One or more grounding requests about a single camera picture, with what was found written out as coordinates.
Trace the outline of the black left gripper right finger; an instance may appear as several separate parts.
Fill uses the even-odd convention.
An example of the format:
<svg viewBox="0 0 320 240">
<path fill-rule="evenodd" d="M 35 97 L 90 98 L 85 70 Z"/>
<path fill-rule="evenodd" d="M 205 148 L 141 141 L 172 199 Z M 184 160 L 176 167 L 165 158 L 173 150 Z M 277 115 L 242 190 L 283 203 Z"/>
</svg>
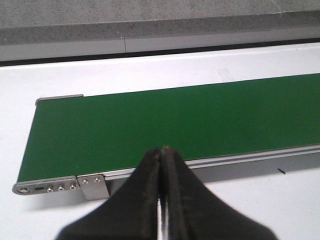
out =
<svg viewBox="0 0 320 240">
<path fill-rule="evenodd" d="M 160 199 L 170 240 L 275 240 L 266 226 L 214 195 L 176 149 L 161 150 Z"/>
</svg>

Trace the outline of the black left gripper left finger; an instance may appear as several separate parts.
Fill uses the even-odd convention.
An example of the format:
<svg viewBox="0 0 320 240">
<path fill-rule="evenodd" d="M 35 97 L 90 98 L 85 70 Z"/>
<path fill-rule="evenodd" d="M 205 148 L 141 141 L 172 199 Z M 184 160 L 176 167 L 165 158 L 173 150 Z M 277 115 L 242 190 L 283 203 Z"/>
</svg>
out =
<svg viewBox="0 0 320 240">
<path fill-rule="evenodd" d="M 59 240 L 155 240 L 161 151 L 152 148 L 125 183 L 100 207 L 67 225 Z"/>
</svg>

